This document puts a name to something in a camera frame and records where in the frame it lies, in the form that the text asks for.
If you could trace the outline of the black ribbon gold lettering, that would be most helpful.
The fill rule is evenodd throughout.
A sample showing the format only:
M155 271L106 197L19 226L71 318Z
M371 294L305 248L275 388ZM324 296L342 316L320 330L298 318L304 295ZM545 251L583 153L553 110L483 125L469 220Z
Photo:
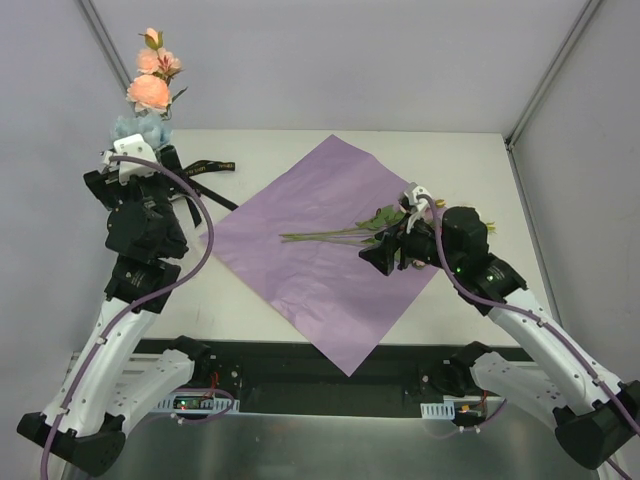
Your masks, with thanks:
M234 211L238 208L238 205L235 202L197 182L195 180L195 177L206 173L234 172L235 170L236 164L234 162L221 162L202 159L184 168L178 168L177 170L175 170L175 173L178 174L186 183L188 183L199 197L204 196L205 198L212 200L213 202L226 208L227 210ZM176 184L174 184L170 188L170 192L172 198L181 196L186 200L193 224L195 227L198 227L202 223L202 216L195 202L188 196L188 194L182 187L177 186Z

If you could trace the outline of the purple tissue paper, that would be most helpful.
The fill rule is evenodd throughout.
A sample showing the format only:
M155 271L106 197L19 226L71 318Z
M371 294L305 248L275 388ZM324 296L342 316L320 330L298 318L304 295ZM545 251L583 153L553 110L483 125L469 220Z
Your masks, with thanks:
M215 184L239 206L217 223L198 282L201 336L306 340L347 374L380 343L439 341L433 269L385 277L355 246L282 239L352 227L409 182L426 183L428 135L249 130L211 139L237 163Z

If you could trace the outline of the blue artificial flower stem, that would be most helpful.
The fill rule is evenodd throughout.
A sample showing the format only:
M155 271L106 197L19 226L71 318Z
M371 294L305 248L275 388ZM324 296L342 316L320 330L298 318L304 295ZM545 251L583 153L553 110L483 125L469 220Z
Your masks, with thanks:
M159 150L171 143L172 129L157 113L135 117L119 116L111 128L110 138L115 142L135 134L140 134L154 150Z

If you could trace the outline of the peach artificial flower stem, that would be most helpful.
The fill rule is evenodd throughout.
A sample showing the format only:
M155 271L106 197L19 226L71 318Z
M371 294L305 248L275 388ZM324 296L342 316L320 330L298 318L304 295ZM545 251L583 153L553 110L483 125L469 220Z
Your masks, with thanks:
M126 100L137 115L157 114L163 121L172 118L174 103L189 89L173 91L183 72L181 60L165 47L164 32L147 28L140 33L144 47L136 56L136 77L126 90Z

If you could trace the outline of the white pink flower stem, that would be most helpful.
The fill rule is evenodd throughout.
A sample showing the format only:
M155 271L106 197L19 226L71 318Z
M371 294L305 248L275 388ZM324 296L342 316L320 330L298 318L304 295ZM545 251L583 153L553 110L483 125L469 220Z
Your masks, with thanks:
M360 251L383 236L392 236L389 228L398 222L405 222L405 212L401 206L387 205L376 210L375 214L360 221L351 228L341 230L311 232L311 233L283 233L280 240L283 243L294 242L324 242L356 246ZM436 202L436 210L425 212L425 218L417 222L430 223L435 231L435 261L433 267L442 266L437 245L436 234L441 234L441 242L449 268L456 274L473 260L483 258L488 254L488 235L495 231L492 222L482 221L480 214L473 207L456 206L448 208L442 200Z

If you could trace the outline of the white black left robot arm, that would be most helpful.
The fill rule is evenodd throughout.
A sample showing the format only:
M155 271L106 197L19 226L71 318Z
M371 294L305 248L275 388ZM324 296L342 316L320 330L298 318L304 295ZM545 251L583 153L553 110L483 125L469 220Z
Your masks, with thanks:
M192 214L213 221L188 177L177 167L138 158L115 159L116 169L93 171L87 186L110 210L108 249L117 253L95 327L71 373L41 412L26 413L18 433L41 446L39 476L57 457L92 477L108 471L143 418L180 386L204 387L211 377L208 348L189 337L174 340L155 367L133 384L117 383L131 354L162 312L171 293L206 265L203 255L183 273L177 260L188 251L171 199L192 200Z

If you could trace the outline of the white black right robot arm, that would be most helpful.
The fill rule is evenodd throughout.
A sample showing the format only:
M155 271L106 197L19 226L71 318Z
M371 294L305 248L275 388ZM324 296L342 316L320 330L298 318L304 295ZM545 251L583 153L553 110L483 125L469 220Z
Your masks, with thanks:
M460 297L503 329L545 373L533 375L496 350L472 342L429 375L443 395L495 393L548 426L579 465L598 469L639 432L639 384L625 383L589 356L545 311L526 281L490 253L484 223L470 207L437 220L409 221L408 211L377 210L361 259L383 275L417 262L451 273Z

